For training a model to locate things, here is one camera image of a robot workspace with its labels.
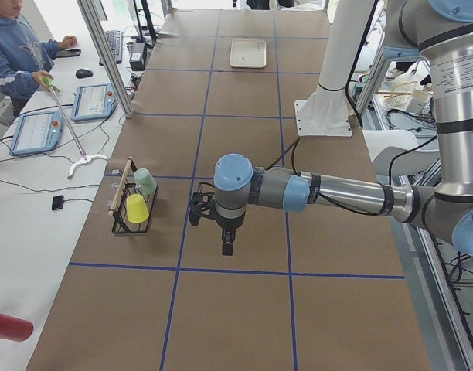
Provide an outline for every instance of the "sleeve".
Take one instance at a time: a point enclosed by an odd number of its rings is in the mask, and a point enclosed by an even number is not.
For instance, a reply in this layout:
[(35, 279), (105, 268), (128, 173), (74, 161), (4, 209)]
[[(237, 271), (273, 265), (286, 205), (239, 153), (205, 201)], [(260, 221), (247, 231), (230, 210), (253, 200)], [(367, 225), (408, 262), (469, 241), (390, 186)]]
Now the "sleeve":
[(48, 56), (54, 60), (56, 57), (56, 52), (60, 50), (60, 42), (55, 40), (46, 41), (43, 43), (43, 48), (48, 53)]
[(10, 97), (28, 100), (38, 87), (32, 72), (12, 70), (0, 49), (0, 91)]

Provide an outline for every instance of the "brown table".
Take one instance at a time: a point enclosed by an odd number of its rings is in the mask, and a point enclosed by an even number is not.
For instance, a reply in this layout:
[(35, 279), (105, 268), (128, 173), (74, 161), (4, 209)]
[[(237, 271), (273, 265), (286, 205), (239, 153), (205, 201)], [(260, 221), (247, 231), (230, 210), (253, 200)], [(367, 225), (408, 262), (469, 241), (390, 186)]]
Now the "brown table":
[[(249, 206), (232, 257), (214, 222), (187, 222), (220, 156), (267, 166), (296, 139), (329, 32), (322, 12), (168, 16), (29, 371), (430, 369), (387, 218)], [(240, 37), (266, 40), (265, 68), (230, 67)], [(115, 236), (111, 172), (128, 156), (159, 192), (148, 232)], [(359, 129), (302, 138), (296, 164), (375, 180)]]

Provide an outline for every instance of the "keyboard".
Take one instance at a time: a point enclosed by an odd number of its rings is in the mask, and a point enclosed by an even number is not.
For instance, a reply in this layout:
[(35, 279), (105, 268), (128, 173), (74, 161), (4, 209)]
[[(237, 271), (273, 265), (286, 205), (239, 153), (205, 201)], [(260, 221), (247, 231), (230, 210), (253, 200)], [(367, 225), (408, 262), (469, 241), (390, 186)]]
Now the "keyboard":
[(107, 44), (110, 46), (111, 53), (116, 63), (121, 63), (121, 57), (123, 56), (123, 35), (119, 29), (112, 29), (104, 31), (106, 36)]

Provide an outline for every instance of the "red cylinder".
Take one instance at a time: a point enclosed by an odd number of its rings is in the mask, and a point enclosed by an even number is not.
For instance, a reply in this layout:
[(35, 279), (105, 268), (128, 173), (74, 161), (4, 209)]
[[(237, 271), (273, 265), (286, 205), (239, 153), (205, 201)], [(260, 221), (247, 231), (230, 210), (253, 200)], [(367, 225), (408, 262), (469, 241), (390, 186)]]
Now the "red cylinder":
[(34, 330), (32, 322), (0, 313), (0, 338), (21, 342)]

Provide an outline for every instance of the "blue and white tablet device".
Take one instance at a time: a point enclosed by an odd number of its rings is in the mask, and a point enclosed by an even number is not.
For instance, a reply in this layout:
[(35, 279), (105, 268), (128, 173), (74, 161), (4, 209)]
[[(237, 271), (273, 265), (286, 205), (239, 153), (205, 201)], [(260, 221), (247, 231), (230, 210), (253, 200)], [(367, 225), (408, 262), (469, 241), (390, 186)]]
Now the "blue and white tablet device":
[(110, 117), (117, 98), (110, 83), (79, 87), (73, 102), (71, 119), (75, 122)]
[(10, 144), (10, 155), (51, 151), (61, 138), (63, 116), (59, 111), (23, 114)]

